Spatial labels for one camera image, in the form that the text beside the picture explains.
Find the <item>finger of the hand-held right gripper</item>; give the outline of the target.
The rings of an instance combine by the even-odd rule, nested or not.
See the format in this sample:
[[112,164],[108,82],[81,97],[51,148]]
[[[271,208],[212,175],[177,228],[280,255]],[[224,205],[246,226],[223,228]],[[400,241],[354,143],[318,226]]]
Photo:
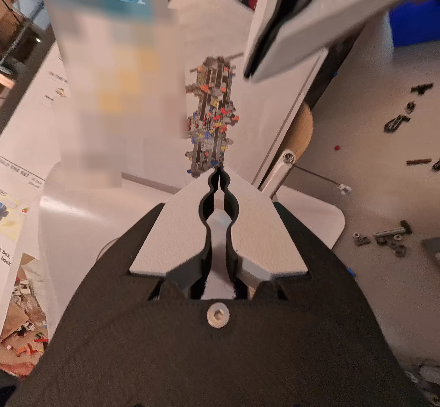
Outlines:
[[400,0],[278,0],[256,49],[251,79],[283,73]]
[[253,61],[256,59],[256,49],[264,30],[270,24],[277,9],[278,0],[257,0],[249,36],[244,53],[243,76],[251,78],[253,69],[258,67]]

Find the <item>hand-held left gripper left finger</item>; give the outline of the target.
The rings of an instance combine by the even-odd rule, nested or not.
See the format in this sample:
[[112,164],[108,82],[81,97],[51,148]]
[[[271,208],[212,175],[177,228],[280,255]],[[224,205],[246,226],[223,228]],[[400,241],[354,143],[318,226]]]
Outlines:
[[218,168],[211,168],[169,197],[129,272],[173,282],[201,299],[212,266],[211,229]]

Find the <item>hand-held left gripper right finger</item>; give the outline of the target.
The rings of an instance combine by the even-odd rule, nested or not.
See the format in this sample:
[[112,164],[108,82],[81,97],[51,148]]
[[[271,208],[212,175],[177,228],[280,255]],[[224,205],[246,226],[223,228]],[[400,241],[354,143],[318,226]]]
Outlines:
[[305,261],[272,200],[227,167],[219,168],[226,233],[226,266],[234,299],[293,299]]

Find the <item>long grey lego beam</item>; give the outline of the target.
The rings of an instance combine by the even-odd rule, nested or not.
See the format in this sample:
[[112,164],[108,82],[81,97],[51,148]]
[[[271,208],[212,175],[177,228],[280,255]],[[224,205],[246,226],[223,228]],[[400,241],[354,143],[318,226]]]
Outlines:
[[373,238],[378,245],[385,245],[389,239],[395,236],[410,235],[413,233],[412,227],[406,220],[401,220],[399,226],[387,230],[381,230],[373,233]]

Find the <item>black lego wedge piece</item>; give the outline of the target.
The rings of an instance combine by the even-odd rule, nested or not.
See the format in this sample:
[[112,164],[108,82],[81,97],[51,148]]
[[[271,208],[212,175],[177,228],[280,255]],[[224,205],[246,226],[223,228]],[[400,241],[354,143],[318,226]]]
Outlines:
[[396,118],[391,119],[384,125],[383,131],[387,134],[393,133],[399,129],[402,123],[407,123],[409,121],[410,116],[398,115]]

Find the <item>flat grey lego panel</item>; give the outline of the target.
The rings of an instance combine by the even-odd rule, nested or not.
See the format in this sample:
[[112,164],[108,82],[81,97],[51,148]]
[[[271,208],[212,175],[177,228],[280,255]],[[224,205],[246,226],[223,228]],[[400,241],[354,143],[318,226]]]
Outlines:
[[421,241],[423,248],[434,260],[440,261],[440,238],[429,238]]

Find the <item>white book stand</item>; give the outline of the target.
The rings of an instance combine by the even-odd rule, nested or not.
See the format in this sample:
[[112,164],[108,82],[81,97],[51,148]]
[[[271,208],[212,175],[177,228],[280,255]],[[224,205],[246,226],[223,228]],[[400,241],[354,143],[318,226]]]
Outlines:
[[[195,142],[195,151],[201,147],[203,163],[208,170],[219,164],[205,151],[204,143]],[[281,185],[281,180],[295,161],[292,150],[285,149],[277,159],[268,180],[259,189],[274,205],[283,205],[329,249],[332,249],[345,227],[341,210],[326,202]],[[41,261],[46,266],[46,278],[41,289],[46,292],[44,311],[51,337],[59,324],[74,293],[93,265],[112,245],[121,241],[128,224],[141,212],[150,212],[159,206],[159,212],[172,195],[140,182],[122,180],[121,188],[86,189],[67,181],[62,163],[49,172],[39,205],[39,246]],[[211,229],[214,263],[226,265],[226,233],[231,222],[214,198],[214,212],[207,219]],[[147,236],[135,241],[142,246]],[[135,248],[135,256],[140,248]],[[129,268],[134,259],[129,261]]]

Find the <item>blue storage bin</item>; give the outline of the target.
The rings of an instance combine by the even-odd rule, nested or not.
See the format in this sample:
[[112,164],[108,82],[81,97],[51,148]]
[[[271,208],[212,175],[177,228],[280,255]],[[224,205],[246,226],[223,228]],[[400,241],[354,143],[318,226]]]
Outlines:
[[440,0],[405,1],[389,12],[395,48],[440,39]]

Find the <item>round wooden board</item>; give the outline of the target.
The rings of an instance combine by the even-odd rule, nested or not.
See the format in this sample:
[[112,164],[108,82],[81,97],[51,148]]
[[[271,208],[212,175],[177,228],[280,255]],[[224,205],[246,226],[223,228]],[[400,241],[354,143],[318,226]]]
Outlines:
[[289,128],[289,149],[297,162],[309,146],[314,129],[310,107],[303,102]]

